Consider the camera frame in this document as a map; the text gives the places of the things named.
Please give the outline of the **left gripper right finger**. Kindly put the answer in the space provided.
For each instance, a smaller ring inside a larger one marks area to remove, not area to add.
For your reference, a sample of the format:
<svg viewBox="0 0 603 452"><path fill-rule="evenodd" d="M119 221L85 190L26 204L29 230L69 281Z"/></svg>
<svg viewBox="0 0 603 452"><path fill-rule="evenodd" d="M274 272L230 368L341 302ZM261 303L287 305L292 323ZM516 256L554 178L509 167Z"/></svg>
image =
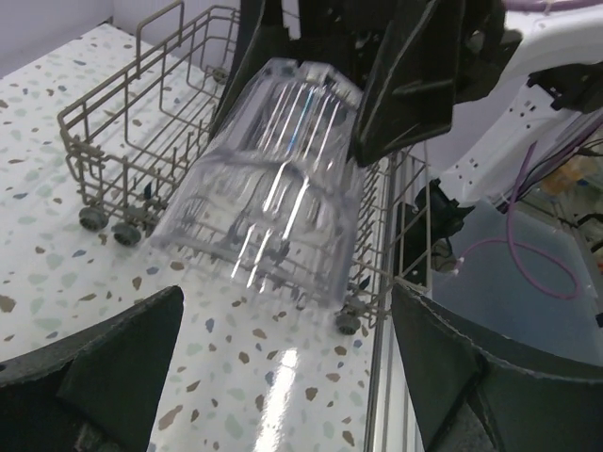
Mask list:
<svg viewBox="0 0 603 452"><path fill-rule="evenodd" d="M601 367L517 342L401 283L391 314L425 450L601 450Z"/></svg>

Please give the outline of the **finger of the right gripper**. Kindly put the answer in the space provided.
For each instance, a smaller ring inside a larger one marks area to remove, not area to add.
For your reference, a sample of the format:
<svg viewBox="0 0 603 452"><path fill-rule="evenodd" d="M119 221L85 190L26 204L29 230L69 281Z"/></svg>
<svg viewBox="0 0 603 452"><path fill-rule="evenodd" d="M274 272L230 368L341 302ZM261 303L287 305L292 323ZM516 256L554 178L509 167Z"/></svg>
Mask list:
<svg viewBox="0 0 603 452"><path fill-rule="evenodd" d="M240 2L236 50L209 137L213 138L246 84L272 57L283 55L281 0Z"/></svg>
<svg viewBox="0 0 603 452"><path fill-rule="evenodd" d="M397 2L352 129L358 165L450 130L463 18L463 1Z"/></svg>

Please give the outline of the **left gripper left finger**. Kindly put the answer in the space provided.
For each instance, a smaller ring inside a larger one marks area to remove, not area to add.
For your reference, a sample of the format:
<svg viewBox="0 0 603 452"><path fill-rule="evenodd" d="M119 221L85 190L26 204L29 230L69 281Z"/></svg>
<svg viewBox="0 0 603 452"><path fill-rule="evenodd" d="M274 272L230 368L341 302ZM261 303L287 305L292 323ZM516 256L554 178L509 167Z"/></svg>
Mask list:
<svg viewBox="0 0 603 452"><path fill-rule="evenodd" d="M4 451L144 451L184 312L178 286L1 363Z"/></svg>

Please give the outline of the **clear glass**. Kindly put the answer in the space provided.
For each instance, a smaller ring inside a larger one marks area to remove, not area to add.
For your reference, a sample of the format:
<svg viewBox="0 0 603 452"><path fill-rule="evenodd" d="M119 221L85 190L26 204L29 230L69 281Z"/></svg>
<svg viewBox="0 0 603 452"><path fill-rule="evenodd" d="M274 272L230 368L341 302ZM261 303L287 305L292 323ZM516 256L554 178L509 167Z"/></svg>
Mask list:
<svg viewBox="0 0 603 452"><path fill-rule="evenodd" d="M267 298L340 305L365 179L348 156L361 97L331 65L270 60L188 170L153 247Z"/></svg>

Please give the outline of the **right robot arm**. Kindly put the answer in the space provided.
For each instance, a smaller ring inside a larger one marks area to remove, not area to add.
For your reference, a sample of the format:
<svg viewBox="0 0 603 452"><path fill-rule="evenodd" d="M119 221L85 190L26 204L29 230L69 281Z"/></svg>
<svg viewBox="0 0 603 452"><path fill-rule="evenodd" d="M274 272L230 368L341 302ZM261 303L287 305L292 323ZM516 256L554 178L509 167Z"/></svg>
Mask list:
<svg viewBox="0 0 603 452"><path fill-rule="evenodd" d="M270 59L334 65L364 93L349 156L366 167L431 143L462 155L416 197L394 270L423 269L477 201L510 182L524 151L602 107L598 1L302 1L288 36L278 1L245 1L234 65L210 136Z"/></svg>

